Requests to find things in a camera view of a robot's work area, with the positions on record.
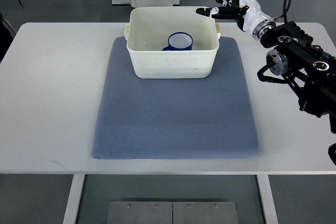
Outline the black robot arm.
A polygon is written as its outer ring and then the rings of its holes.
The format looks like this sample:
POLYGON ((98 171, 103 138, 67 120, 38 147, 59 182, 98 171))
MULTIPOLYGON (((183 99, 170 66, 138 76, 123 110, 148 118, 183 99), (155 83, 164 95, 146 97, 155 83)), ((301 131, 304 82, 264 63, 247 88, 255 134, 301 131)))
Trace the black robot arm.
POLYGON ((287 20, 291 0, 284 0, 284 24, 266 23, 258 32, 263 47, 270 51, 266 65, 257 73, 262 82, 287 84, 298 97, 300 111, 320 118, 329 115, 335 133, 335 57, 319 45, 295 22, 287 20))

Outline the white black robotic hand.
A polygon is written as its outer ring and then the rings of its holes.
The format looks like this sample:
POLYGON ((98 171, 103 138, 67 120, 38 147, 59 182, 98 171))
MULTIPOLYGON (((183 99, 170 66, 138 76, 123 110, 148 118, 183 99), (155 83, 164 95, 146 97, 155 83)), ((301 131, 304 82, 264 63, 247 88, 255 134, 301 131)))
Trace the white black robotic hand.
POLYGON ((255 40, 274 28, 275 21, 262 12, 256 0, 216 0, 220 7, 197 8, 196 13, 221 20, 235 20, 240 30, 250 33, 255 40))

